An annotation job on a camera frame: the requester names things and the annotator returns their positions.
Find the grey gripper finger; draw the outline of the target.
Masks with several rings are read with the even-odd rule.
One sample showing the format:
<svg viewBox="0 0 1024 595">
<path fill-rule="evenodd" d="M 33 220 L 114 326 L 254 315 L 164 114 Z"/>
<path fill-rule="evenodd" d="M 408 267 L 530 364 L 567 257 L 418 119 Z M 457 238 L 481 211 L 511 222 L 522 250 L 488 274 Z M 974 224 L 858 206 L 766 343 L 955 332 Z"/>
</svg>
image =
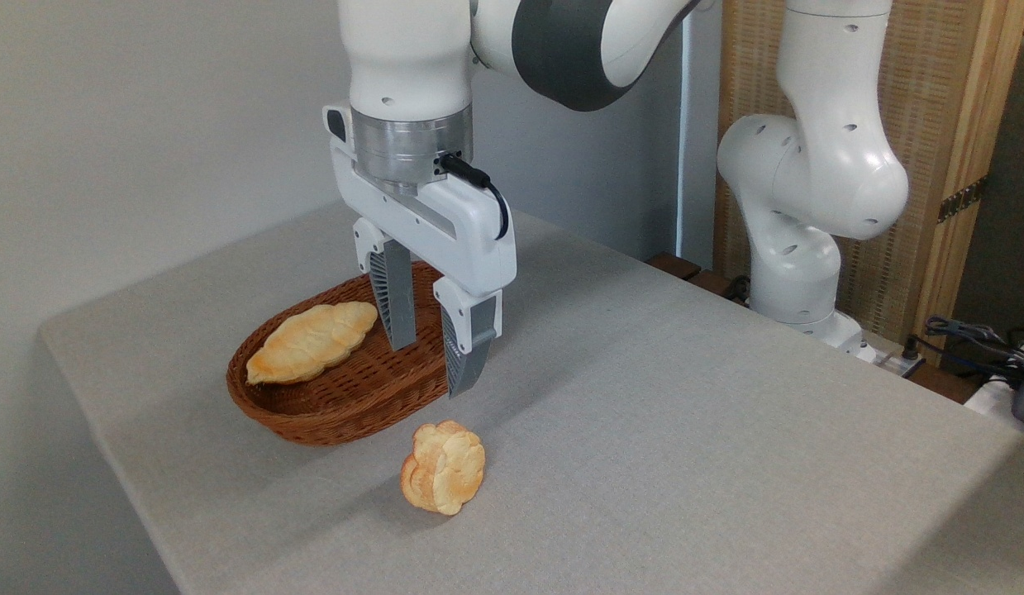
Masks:
<svg viewBox="0 0 1024 595">
<path fill-rule="evenodd" d="M 490 343 L 502 334 L 502 291 L 475 297 L 447 277 L 433 283 L 433 291 L 442 307 L 449 396 L 455 397 L 478 381 Z"/>
<path fill-rule="evenodd" d="M 353 230 L 358 266 L 369 277 L 391 350 L 401 350 L 417 341 L 410 251 L 367 218 Z"/>
</svg>

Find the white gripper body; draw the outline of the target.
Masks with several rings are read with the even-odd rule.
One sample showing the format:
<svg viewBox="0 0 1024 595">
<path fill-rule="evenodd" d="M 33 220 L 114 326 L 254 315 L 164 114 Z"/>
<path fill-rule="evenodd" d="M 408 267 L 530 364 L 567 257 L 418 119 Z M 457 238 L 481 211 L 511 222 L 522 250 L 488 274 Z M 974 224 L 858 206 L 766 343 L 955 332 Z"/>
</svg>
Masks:
<svg viewBox="0 0 1024 595">
<path fill-rule="evenodd" d="M 512 223 L 490 193 L 449 174 L 447 155 L 473 155 L 473 110 L 390 121 L 352 107 L 326 107 L 339 192 L 358 214 L 358 263 L 395 240 L 463 293 L 485 298 L 517 273 Z"/>
</svg>

